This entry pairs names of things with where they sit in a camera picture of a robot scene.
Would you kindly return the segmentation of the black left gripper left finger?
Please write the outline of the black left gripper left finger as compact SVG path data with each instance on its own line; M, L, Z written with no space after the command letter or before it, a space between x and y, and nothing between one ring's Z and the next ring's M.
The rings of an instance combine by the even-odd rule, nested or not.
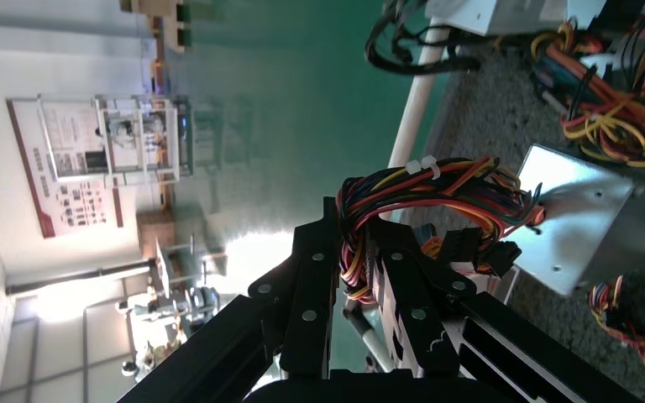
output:
M340 232L334 198L291 254L236 296L122 402L293 402L328 377Z

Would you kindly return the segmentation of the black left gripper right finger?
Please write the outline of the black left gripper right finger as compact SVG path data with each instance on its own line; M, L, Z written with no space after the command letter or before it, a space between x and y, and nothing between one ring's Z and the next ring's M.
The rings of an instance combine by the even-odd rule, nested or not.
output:
M480 230L446 235L436 257L412 229L366 225L369 282L395 366L414 399L633 402L622 388L454 269L480 262Z

